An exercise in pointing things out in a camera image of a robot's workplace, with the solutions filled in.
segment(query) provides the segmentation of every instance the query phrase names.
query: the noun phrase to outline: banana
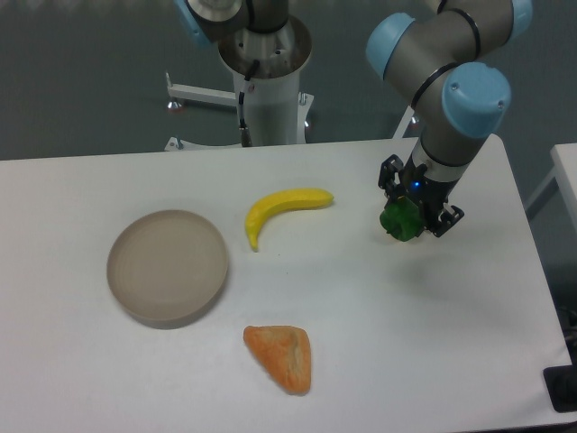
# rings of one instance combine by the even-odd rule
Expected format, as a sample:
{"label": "banana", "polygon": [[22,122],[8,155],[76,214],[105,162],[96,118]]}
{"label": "banana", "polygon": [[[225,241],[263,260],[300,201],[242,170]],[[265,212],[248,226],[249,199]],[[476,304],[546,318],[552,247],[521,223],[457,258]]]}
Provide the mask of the banana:
{"label": "banana", "polygon": [[333,202],[333,194],[319,188],[285,189],[261,198],[252,205],[244,228],[253,251],[259,249],[259,232],[267,220],[288,210],[315,209]]}

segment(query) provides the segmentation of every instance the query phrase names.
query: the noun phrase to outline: orange food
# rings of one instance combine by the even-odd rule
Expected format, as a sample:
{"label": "orange food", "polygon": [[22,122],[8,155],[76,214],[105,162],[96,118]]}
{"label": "orange food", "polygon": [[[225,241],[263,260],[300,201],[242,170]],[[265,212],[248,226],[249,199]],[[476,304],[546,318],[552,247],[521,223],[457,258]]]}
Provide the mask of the orange food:
{"label": "orange food", "polygon": [[272,378],[286,391],[308,392],[311,381],[310,343],[298,327],[247,327],[244,343]]}

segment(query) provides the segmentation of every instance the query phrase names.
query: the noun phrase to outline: blue joint cover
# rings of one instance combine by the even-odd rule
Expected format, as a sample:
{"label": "blue joint cover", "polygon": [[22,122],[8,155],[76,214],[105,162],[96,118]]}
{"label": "blue joint cover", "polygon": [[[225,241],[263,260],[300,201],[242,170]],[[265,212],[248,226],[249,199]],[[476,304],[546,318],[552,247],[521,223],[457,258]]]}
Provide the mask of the blue joint cover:
{"label": "blue joint cover", "polygon": [[512,41],[529,28],[533,19],[533,0],[511,0],[513,4],[513,31],[509,36]]}
{"label": "blue joint cover", "polygon": [[461,134],[486,138],[500,126],[511,103],[503,74],[483,63],[464,63],[447,77],[441,97],[444,115]]}
{"label": "blue joint cover", "polygon": [[384,79],[387,64],[397,47],[398,41],[400,41],[403,33],[414,21],[415,18],[407,14],[393,14],[372,31],[371,37],[369,37],[367,42],[365,54],[379,77]]}
{"label": "blue joint cover", "polygon": [[198,25],[197,20],[195,20],[194,15],[188,9],[187,0],[174,0],[174,5],[177,7],[180,22],[190,40],[201,47],[210,45],[210,40],[208,40],[205,33]]}

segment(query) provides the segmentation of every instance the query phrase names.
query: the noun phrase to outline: gray floor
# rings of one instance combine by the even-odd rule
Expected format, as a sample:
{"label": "gray floor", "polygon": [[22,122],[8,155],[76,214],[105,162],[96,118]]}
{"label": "gray floor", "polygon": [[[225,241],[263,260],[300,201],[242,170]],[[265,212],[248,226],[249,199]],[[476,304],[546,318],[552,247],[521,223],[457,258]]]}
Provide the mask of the gray floor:
{"label": "gray floor", "polygon": [[[371,71],[364,46],[387,15],[430,11],[416,0],[290,3],[314,41],[301,78],[316,97],[309,141],[391,137],[406,103]],[[551,147],[577,142],[577,1],[534,4],[528,33],[485,59],[513,88],[499,135],[522,199],[553,166]],[[230,110],[167,113],[165,70],[173,82],[232,90],[215,47],[188,42],[170,0],[0,0],[0,159],[159,152],[176,134],[237,143]],[[576,308],[577,235],[558,194],[531,226],[554,297]]]}

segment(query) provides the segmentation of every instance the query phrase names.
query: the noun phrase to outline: metal stand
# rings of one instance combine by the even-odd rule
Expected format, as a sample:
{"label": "metal stand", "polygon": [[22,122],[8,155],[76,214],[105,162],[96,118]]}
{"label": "metal stand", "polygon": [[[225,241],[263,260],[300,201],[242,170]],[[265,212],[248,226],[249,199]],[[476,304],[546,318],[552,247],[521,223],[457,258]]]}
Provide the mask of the metal stand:
{"label": "metal stand", "polygon": [[[236,108],[237,100],[233,92],[224,92],[222,90],[213,90],[211,88],[195,88],[182,84],[172,84],[169,73],[166,73],[167,90],[170,101],[168,109],[170,111],[179,111],[182,109],[182,101],[201,102],[216,106],[229,106]],[[315,97],[307,93],[298,93],[298,120],[297,120],[297,142],[295,144],[306,144],[305,129],[307,127],[307,116],[310,107],[313,105]],[[241,147],[239,143],[227,146],[206,146],[183,142],[178,137],[171,137],[165,151],[191,151],[198,149],[220,149],[230,147]]]}

